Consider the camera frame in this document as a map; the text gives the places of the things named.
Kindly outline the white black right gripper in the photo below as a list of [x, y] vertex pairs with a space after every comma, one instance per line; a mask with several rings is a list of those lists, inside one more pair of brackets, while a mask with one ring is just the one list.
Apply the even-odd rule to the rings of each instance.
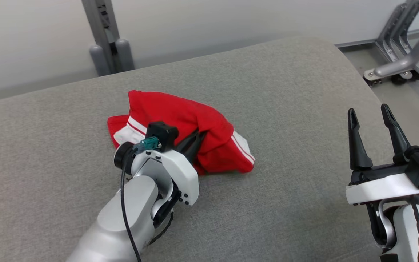
[[351, 182], [346, 186], [346, 199], [349, 204], [362, 204], [419, 194], [419, 189], [405, 174], [407, 165], [395, 165], [408, 162], [405, 151], [411, 145], [387, 104], [381, 104], [381, 112], [384, 124], [390, 133], [394, 150], [392, 158], [394, 164], [373, 166], [359, 134], [360, 124], [356, 112], [353, 108], [348, 110], [350, 169], [353, 171]]

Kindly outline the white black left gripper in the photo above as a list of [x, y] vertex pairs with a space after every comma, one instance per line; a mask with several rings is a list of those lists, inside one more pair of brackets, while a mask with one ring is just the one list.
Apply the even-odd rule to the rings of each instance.
[[133, 144], [126, 142], [116, 149], [114, 164], [120, 169], [125, 166], [126, 173], [133, 178], [150, 177], [166, 201], [170, 201], [172, 194], [176, 193], [178, 201], [193, 206], [199, 197], [199, 181], [192, 164], [197, 159], [205, 136], [206, 132], [194, 131], [176, 145], [176, 151], [144, 151], [128, 164], [125, 164], [126, 154], [133, 150]]

